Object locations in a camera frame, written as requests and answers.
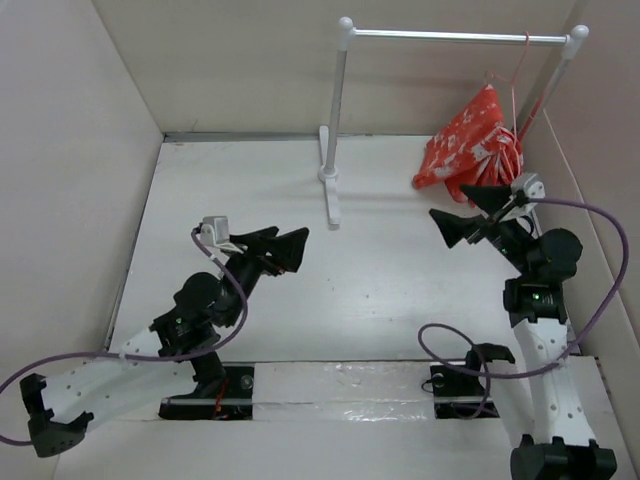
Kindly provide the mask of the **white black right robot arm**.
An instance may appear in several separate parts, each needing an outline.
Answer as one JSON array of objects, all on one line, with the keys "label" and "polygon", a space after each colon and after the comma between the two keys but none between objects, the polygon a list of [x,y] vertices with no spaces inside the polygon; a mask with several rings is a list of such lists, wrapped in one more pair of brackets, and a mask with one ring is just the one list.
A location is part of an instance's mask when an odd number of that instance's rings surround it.
[{"label": "white black right robot arm", "polygon": [[473,393],[489,393],[512,445],[514,479],[610,479],[613,450],[599,445],[575,386],[567,357],[568,316],[563,284],[577,272],[583,246],[564,228],[534,236],[519,223],[545,197],[541,182],[522,186],[463,185],[481,211],[463,218],[433,209],[445,243],[481,240],[517,270],[505,283],[503,305],[525,361],[517,369],[511,351],[476,344],[467,354],[462,381]]}]

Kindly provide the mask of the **red white tie-dye trousers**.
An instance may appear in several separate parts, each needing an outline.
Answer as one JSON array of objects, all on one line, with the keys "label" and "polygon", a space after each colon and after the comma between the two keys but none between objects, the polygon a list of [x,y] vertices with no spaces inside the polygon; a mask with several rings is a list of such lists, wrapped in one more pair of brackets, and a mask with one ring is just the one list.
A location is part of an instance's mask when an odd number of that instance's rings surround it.
[{"label": "red white tie-dye trousers", "polygon": [[463,185],[509,185],[523,166],[520,142],[505,126],[496,89],[487,84],[426,143],[412,186],[442,183],[455,202],[469,204]]}]

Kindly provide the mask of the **pink wire hanger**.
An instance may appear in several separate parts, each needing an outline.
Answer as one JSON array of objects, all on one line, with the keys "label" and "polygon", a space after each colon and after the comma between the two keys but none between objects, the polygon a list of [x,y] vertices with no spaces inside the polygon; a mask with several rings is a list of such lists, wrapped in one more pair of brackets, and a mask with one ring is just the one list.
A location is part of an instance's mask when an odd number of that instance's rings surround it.
[{"label": "pink wire hanger", "polygon": [[516,86],[520,77],[520,73],[523,67],[523,64],[528,55],[528,51],[531,44],[531,35],[528,31],[523,32],[525,36],[524,47],[522,50],[522,54],[518,60],[518,63],[513,70],[513,73],[510,77],[504,77],[492,70],[486,70],[484,73],[484,83],[489,85],[493,80],[497,79],[500,82],[507,84],[510,88],[510,98],[511,98],[511,114],[512,114],[512,134],[515,138],[515,143],[519,144],[521,142],[520,135],[518,131],[518,121],[517,121],[517,102],[516,102]]}]

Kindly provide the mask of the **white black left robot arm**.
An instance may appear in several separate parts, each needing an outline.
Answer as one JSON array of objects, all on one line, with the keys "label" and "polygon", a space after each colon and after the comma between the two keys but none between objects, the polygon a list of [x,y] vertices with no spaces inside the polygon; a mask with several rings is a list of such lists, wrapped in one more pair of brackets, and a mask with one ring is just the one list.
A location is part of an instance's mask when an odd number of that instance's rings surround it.
[{"label": "white black left robot arm", "polygon": [[40,458],[55,457],[153,400],[217,394],[226,380],[218,352],[244,327],[258,281],[297,272],[309,234],[306,227],[281,233],[271,226],[234,235],[226,217],[203,218],[191,239],[218,274],[192,274],[172,308],[115,351],[57,355],[49,360],[82,363],[58,375],[38,374],[33,366],[22,374],[28,446]]}]

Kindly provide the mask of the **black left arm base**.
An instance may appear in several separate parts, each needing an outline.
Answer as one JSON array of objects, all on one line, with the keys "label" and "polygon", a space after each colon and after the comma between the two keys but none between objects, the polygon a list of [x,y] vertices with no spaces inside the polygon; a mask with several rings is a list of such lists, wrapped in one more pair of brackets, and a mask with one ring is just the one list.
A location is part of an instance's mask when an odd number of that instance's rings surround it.
[{"label": "black left arm base", "polygon": [[173,421],[253,419],[253,362],[222,362],[217,353],[192,362],[195,389],[161,401],[158,416]]}]

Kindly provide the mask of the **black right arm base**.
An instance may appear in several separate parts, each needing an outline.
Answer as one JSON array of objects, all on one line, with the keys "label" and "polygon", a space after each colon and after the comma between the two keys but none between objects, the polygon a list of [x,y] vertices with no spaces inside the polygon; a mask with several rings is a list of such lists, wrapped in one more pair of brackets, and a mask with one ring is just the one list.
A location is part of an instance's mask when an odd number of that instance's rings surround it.
[{"label": "black right arm base", "polygon": [[[515,362],[514,356],[505,346],[483,343],[478,347],[485,360]],[[456,366],[477,372],[482,370],[480,358],[473,348],[467,352],[464,365]],[[485,387],[477,377],[447,369],[441,364],[432,365],[430,375],[427,380],[422,382],[421,389],[433,396],[436,419],[499,418],[498,411],[490,397],[487,397],[482,403]]]}]

